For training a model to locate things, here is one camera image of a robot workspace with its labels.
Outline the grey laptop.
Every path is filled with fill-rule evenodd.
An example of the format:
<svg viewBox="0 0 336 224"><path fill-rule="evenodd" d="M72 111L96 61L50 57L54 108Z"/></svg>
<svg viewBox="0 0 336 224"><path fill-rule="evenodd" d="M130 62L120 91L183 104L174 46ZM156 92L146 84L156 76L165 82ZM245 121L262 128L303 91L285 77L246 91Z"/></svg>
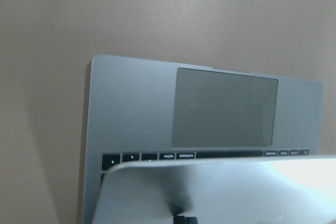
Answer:
<svg viewBox="0 0 336 224"><path fill-rule="evenodd" d="M307 156L319 145L321 82L98 55L90 69L82 223L124 162Z"/></svg>

